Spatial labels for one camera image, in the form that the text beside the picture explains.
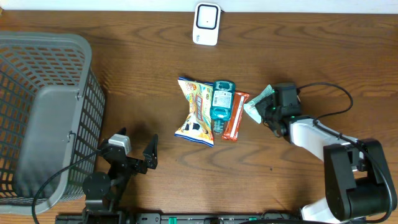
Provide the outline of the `red snack packet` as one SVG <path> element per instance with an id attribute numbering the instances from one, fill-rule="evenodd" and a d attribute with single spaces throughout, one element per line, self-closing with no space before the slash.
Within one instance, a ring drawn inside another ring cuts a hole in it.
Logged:
<path id="1" fill-rule="evenodd" d="M 221 137 L 223 140 L 237 141 L 239 126 L 243 114 L 243 106 L 249 97 L 249 93 L 244 93 L 241 91 L 236 91 L 234 93 L 233 110 L 231 118 L 226 124 L 223 135 Z"/>

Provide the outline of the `cream yellow snack bag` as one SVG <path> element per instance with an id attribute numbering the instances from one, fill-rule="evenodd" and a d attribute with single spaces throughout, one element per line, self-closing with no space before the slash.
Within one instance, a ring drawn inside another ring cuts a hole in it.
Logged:
<path id="1" fill-rule="evenodd" d="M 210 108 L 213 96 L 213 84 L 198 82 L 179 77 L 178 84 L 189 104 L 189 113 L 184 123 L 174 136 L 191 142 L 214 146 L 214 136 L 211 127 Z"/>

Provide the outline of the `teal blister pack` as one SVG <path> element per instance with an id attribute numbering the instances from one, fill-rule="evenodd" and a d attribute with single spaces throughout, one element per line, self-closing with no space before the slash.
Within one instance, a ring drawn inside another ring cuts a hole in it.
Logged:
<path id="1" fill-rule="evenodd" d="M 235 83 L 230 81 L 217 80 L 213 83 L 210 116 L 215 134 L 222 134 L 224 124 L 231 119 L 235 89 Z"/>

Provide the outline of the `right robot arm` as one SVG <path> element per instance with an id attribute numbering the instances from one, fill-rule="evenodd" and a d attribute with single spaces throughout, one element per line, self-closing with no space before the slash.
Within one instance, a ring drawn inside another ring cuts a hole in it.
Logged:
<path id="1" fill-rule="evenodd" d="M 323 162 L 325 198 L 300 209 L 294 219 L 268 223 L 382 223 L 397 208 L 397 193 L 381 143 L 346 136 L 302 113 L 294 83 L 267 86 L 254 104 L 278 138 Z"/>

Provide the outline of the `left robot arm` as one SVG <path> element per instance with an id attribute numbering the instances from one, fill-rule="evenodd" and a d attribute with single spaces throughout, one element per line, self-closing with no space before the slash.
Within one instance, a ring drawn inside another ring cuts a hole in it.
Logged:
<path id="1" fill-rule="evenodd" d="M 143 151 L 143 159 L 129 157 L 132 149 L 126 128 L 99 145 L 98 155 L 110 164 L 109 171 L 96 171 L 85 178 L 83 223 L 134 223 L 134 217 L 119 206 L 131 177 L 156 169 L 158 135 L 153 135 Z"/>

